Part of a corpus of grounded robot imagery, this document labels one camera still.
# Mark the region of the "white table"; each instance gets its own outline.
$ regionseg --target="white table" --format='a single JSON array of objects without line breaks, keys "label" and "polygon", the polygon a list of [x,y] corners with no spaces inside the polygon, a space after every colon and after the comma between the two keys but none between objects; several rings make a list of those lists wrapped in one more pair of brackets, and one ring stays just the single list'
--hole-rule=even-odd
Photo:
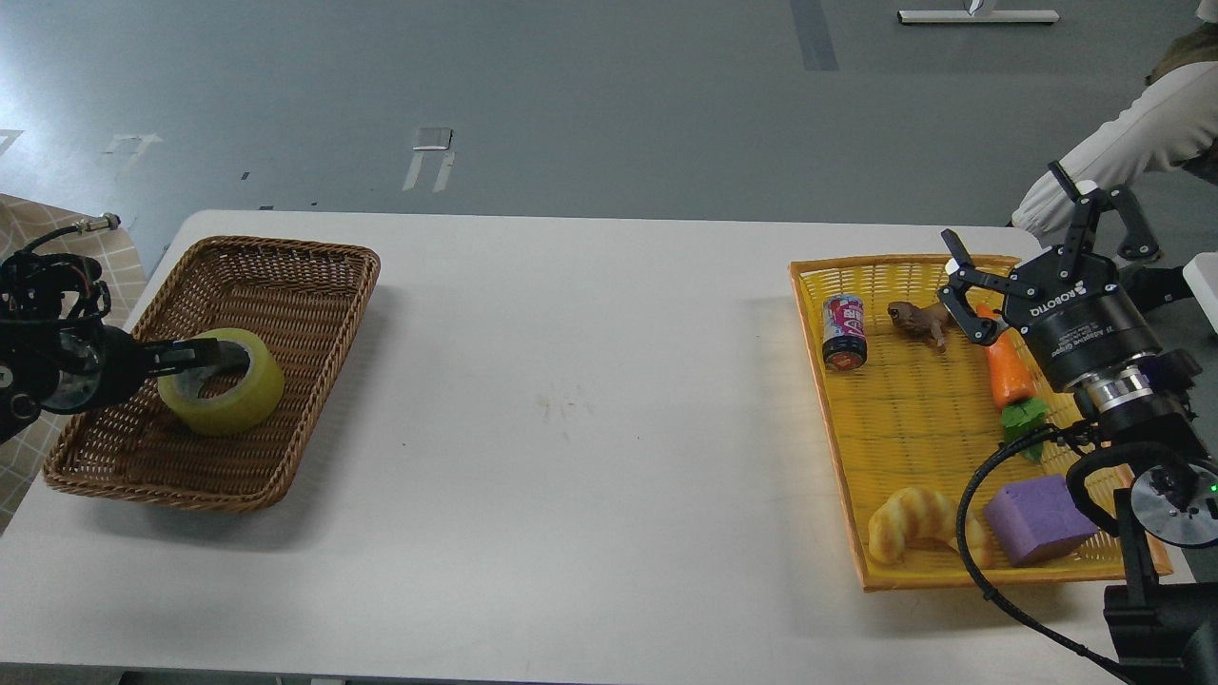
[{"label": "white table", "polygon": [[[976,254],[1037,251],[959,232]],[[37,484],[0,540],[0,661],[1111,681],[974,590],[859,589],[787,264],[939,252],[939,228],[203,212],[138,311],[190,244],[227,233],[382,260],[295,484],[240,517]],[[1111,655],[1102,586],[1012,595]]]}]

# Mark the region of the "toy dinosaur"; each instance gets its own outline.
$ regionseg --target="toy dinosaur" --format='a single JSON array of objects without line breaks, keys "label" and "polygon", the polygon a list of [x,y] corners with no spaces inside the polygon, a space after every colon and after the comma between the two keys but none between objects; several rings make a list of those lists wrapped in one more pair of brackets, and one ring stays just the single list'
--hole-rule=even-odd
[{"label": "toy dinosaur", "polygon": [[952,318],[943,302],[935,302],[926,308],[912,302],[889,302],[888,316],[893,318],[896,330],[926,341],[939,352],[948,349],[948,336],[943,332],[952,323]]}]

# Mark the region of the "soda can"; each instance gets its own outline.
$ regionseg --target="soda can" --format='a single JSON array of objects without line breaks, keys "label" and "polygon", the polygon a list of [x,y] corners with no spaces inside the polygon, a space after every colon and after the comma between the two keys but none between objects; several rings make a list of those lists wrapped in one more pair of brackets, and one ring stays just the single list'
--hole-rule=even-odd
[{"label": "soda can", "polygon": [[867,335],[862,330],[862,300],[843,293],[825,300],[825,366],[838,371],[859,368],[867,361]]}]

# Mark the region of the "purple sponge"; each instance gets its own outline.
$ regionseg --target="purple sponge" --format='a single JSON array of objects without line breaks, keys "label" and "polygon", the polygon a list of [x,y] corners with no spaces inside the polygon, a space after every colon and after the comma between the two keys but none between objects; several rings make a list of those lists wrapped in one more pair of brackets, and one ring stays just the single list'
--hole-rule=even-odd
[{"label": "purple sponge", "polygon": [[1074,508],[1061,474],[1005,485],[984,513],[1011,566],[1068,555],[1096,531]]}]

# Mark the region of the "yellow plastic tray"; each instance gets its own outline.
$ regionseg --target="yellow plastic tray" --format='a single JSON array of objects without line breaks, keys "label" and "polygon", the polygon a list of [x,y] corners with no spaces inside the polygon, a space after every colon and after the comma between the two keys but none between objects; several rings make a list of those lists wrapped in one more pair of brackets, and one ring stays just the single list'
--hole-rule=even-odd
[{"label": "yellow plastic tray", "polygon": [[[898,333],[888,318],[892,301],[922,307],[935,302],[935,289],[946,282],[946,261],[948,255],[887,255],[790,264],[850,552],[866,591],[972,585],[959,555],[938,542],[915,544],[893,566],[866,553],[867,520],[890,494],[917,485],[959,500],[973,472],[1002,439],[984,350],[952,327],[948,350],[940,355]],[[1006,274],[1018,260],[980,256],[974,261],[978,268]],[[821,357],[821,307],[840,293],[862,299],[867,335],[867,362],[848,372],[826,369]],[[970,300],[993,307],[1001,303],[998,294],[979,289],[970,291]],[[1023,341],[1016,339],[1040,399],[1050,406],[1049,421],[1057,425],[1077,421],[1073,399],[1050,390]],[[1013,457],[985,479],[973,497],[973,509],[980,513],[1006,483],[1065,473],[1077,458],[1069,449],[1051,444],[1045,445],[1040,464]],[[1088,489],[1111,512],[1112,490],[1128,485],[1129,479],[1128,469],[1106,469],[1088,480]],[[1155,568],[1170,573],[1163,545],[1153,539],[1150,544]],[[1011,567],[999,548],[998,563],[985,575],[995,584],[1037,584],[1119,579],[1124,570],[1119,544],[1101,531],[1074,555],[1034,567]]]}]

